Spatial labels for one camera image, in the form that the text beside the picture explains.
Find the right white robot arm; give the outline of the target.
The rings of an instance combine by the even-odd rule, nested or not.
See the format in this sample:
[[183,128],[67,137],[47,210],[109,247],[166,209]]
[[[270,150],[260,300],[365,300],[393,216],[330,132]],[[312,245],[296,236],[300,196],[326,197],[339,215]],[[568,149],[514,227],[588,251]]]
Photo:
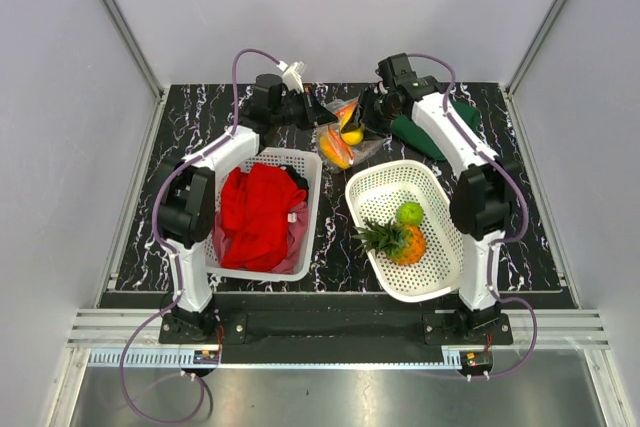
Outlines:
[[382,289],[401,302],[457,293],[467,310],[454,318],[454,331],[472,344],[490,330],[482,311],[499,298],[499,248],[507,241],[515,209],[527,204],[515,182],[516,165],[502,160],[466,125],[452,106],[450,86],[419,76],[411,58],[401,53],[379,62],[380,83],[358,100],[361,118],[385,128],[402,115],[410,118],[444,155],[456,180],[453,191],[445,193],[427,165],[396,160],[354,174],[346,202],[356,227],[368,220],[390,221],[404,201],[421,205],[419,229],[427,242],[421,257],[400,266],[382,252],[366,255]]

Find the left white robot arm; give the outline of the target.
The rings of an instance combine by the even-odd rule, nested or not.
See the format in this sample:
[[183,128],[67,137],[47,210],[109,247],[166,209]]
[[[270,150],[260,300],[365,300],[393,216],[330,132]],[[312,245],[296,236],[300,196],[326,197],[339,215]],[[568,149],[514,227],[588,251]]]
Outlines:
[[262,74],[249,99],[234,107],[231,127],[200,150],[165,165],[152,211],[152,231],[169,258],[172,306],[187,312],[181,331],[193,342],[208,341],[216,329],[216,319],[204,311],[213,297],[204,243],[214,227],[221,180],[257,156],[266,136],[277,128],[293,125],[308,130],[336,121],[301,82]]

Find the clear zip top bag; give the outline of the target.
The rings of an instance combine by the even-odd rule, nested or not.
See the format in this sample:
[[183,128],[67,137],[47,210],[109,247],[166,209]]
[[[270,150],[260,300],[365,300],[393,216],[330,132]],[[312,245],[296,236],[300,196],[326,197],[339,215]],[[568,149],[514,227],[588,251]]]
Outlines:
[[316,129],[316,146],[324,166],[333,173],[348,170],[372,157],[386,138],[355,121],[358,101],[334,100],[324,106],[336,120]]

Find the fake pineapple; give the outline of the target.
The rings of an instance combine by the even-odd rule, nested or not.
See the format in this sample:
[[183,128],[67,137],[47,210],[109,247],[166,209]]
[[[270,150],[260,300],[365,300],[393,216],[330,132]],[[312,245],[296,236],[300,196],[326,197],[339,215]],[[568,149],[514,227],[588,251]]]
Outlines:
[[418,226],[388,221],[384,224],[367,219],[356,228],[355,239],[360,249],[373,255],[383,255],[395,265],[419,262],[427,250],[427,241]]

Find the green fake lime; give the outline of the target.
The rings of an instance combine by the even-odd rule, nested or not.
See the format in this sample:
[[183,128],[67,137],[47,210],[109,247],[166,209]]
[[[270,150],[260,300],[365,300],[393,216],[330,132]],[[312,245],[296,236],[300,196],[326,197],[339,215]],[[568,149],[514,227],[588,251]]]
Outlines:
[[405,202],[397,209],[395,217],[401,224],[419,226],[424,218],[424,210],[417,202]]

